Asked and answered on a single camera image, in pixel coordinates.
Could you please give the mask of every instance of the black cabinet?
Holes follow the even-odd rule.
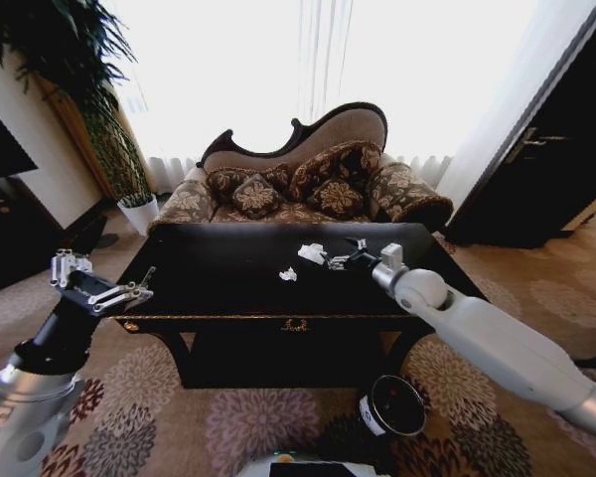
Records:
[[[61,229],[17,179],[0,179],[0,288],[49,268]]]

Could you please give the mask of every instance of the throw pillow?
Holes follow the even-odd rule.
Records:
[[[340,153],[340,177],[357,191],[363,191],[369,177],[377,170],[381,150],[368,141],[348,141],[338,146]]]
[[[345,221],[362,212],[362,195],[342,179],[329,179],[307,199],[307,205],[329,217]]]
[[[256,220],[278,209],[282,197],[260,174],[254,174],[236,188],[232,201],[244,216]]]
[[[221,204],[229,204],[236,188],[254,174],[260,174],[274,189],[281,193],[289,186],[289,165],[284,162],[263,171],[239,167],[221,167],[208,175],[208,186]]]
[[[298,166],[289,184],[289,197],[302,202],[334,176],[363,191],[380,157],[379,146],[369,141],[347,141],[329,147]]]
[[[298,166],[287,191],[289,198],[304,202],[314,189],[333,177],[338,169],[339,156],[338,151],[330,147]]]

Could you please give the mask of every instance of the white wall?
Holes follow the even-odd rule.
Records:
[[[51,107],[30,81],[27,94],[15,81],[13,59],[0,68],[0,119],[39,169],[20,174],[62,227],[92,207],[101,192]]]
[[[596,0],[539,0],[488,111],[437,187],[459,209],[529,102],[587,20]]]

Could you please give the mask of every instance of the potted plant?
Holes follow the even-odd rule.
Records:
[[[20,54],[16,79],[31,75],[79,110],[95,157],[117,205],[142,235],[158,214],[137,147],[117,117],[111,82],[125,80],[107,58],[134,61],[117,18],[99,0],[0,0],[0,64],[6,49]]]

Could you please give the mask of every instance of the sofa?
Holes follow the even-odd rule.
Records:
[[[431,232],[450,218],[450,199],[383,153],[387,123],[355,102],[293,133],[274,152],[236,145],[232,131],[208,147],[149,230],[161,224],[415,222]]]

